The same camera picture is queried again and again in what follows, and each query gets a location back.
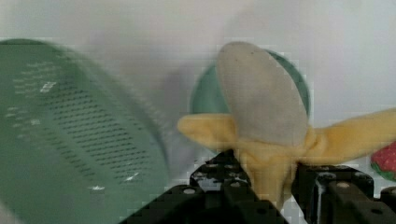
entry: white backdrop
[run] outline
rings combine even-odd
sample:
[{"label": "white backdrop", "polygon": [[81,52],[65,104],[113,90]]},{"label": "white backdrop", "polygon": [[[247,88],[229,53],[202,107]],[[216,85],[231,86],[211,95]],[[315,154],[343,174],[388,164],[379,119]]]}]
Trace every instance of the white backdrop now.
[{"label": "white backdrop", "polygon": [[[297,65],[316,127],[396,106],[395,0],[0,0],[0,38],[11,37],[100,55],[173,124],[188,113],[196,79],[233,40],[283,52]],[[378,193],[389,182],[368,161],[348,164],[378,179]],[[285,208],[285,216],[295,223],[298,210]]]}]

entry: green plastic basket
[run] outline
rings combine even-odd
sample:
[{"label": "green plastic basket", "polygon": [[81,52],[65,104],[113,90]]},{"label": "green plastic basket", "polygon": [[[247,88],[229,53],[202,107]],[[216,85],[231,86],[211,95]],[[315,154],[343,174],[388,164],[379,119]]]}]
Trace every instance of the green plastic basket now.
[{"label": "green plastic basket", "polygon": [[158,127],[81,55],[0,42],[0,201],[23,222],[119,223],[164,192]]},{"label": "green plastic basket", "polygon": [[[267,50],[267,52],[271,56],[273,56],[281,66],[283,66],[283,68],[289,73],[290,77],[293,79],[294,84],[296,85],[297,90],[303,100],[306,114],[309,116],[309,90],[302,74],[296,69],[296,67],[292,63],[290,63],[284,57],[276,54],[275,52],[272,52],[271,50]],[[198,80],[198,83],[195,86],[191,97],[191,113],[230,113],[230,110],[220,89],[219,81],[216,76],[215,65],[210,66],[205,71],[205,73]]]}]

